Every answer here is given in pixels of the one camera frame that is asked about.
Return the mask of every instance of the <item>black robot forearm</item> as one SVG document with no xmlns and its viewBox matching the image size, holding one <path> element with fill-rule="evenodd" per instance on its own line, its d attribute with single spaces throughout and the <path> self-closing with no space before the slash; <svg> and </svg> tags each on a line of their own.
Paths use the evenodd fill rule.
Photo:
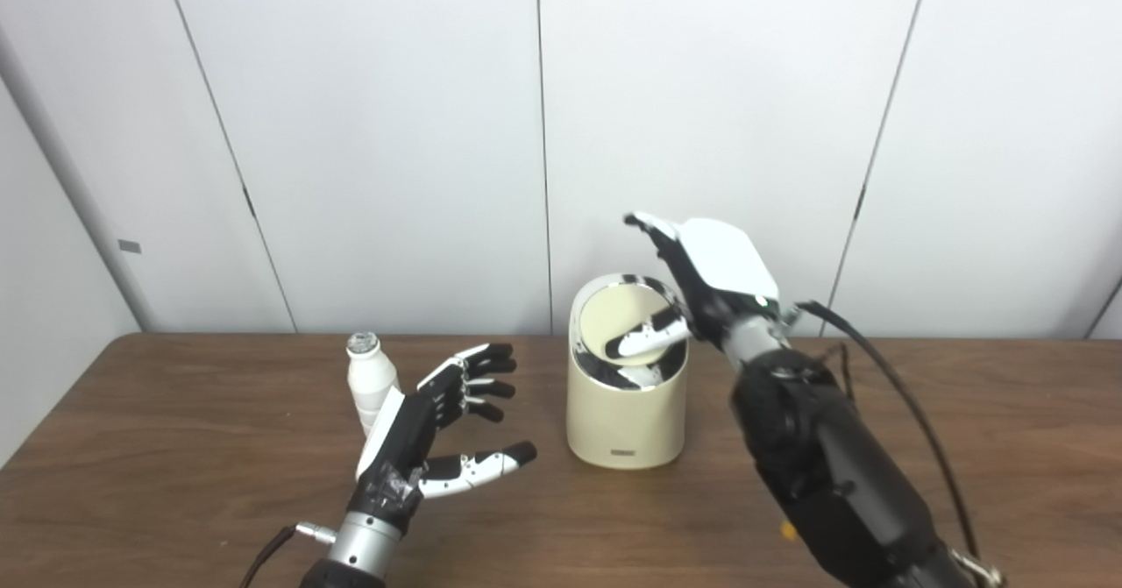
<svg viewBox="0 0 1122 588">
<path fill-rule="evenodd" d="M 850 588 L 968 588 L 927 504 L 817 360 L 743 364 L 732 397 L 748 451 L 818 563 Z"/>
</svg>

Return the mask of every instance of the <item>robotic hand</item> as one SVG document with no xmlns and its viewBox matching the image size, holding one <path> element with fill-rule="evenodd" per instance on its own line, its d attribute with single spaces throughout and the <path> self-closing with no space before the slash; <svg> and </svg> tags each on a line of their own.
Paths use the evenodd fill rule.
<svg viewBox="0 0 1122 588">
<path fill-rule="evenodd" d="M 537 456 L 524 441 L 473 456 L 429 458 L 436 431 L 465 414 L 503 420 L 500 408 L 481 396 L 514 396 L 513 386 L 485 377 L 514 371 L 511 353 L 509 344 L 481 344 L 445 360 L 421 380 L 416 393 L 389 393 L 362 448 L 358 485 L 340 530 L 296 525 L 297 532 L 331 545 L 301 588 L 383 588 L 389 559 L 422 499 L 467 491 Z"/>
<path fill-rule="evenodd" d="M 968 573 L 980 586 L 1003 584 L 939 539 L 923 499 L 829 369 L 790 349 L 799 309 L 781 314 L 775 281 L 746 233 L 715 220 L 624 221 L 654 242 L 686 305 L 652 315 L 608 352 L 642 353 L 690 333 L 725 352 L 737 373 L 733 412 L 757 472 L 824 570 L 852 588 L 966 588 Z"/>
</svg>

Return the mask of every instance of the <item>brown tabletop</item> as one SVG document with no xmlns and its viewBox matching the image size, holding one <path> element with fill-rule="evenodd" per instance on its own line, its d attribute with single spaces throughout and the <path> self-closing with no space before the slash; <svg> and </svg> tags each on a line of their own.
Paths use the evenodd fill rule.
<svg viewBox="0 0 1122 588">
<path fill-rule="evenodd" d="M 136 334 L 111 344 L 0 470 L 0 586 L 233 587 L 284 524 L 337 526 L 364 437 L 344 337 Z M 385 337 L 406 391 L 467 337 Z M 533 440 L 526 469 L 421 505 L 390 564 L 408 587 L 830 587 L 754 476 L 732 376 L 695 346 L 673 463 L 610 471 L 564 438 L 565 343 L 513 338 L 506 421 L 465 419 L 433 454 Z M 828 340 L 801 340 L 818 352 Z M 1122 586 L 1122 343 L 884 340 L 939 430 L 983 557 L 1018 587 Z M 921 435 L 854 353 L 858 405 L 960 536 Z M 254 586 L 295 587 L 294 539 Z"/>
</svg>

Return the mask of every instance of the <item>white bottle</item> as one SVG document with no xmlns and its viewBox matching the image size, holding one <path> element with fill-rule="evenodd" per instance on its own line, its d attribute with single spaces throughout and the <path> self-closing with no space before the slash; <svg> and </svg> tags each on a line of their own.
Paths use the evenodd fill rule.
<svg viewBox="0 0 1122 588">
<path fill-rule="evenodd" d="M 381 341 L 373 332 L 351 336 L 347 340 L 347 355 L 351 358 L 347 384 L 355 398 L 358 419 L 362 422 L 362 432 L 369 435 L 389 388 L 401 389 L 397 368 L 381 351 Z"/>
</svg>

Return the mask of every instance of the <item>cream cylindrical container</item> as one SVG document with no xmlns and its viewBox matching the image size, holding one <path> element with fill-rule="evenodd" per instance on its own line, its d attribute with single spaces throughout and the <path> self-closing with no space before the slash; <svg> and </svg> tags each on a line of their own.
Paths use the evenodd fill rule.
<svg viewBox="0 0 1122 588">
<path fill-rule="evenodd" d="M 577 294 L 569 323 L 569 447 L 589 463 L 669 463 L 686 438 L 687 341 L 609 360 L 605 346 L 675 302 L 656 279 L 607 275 Z"/>
</svg>

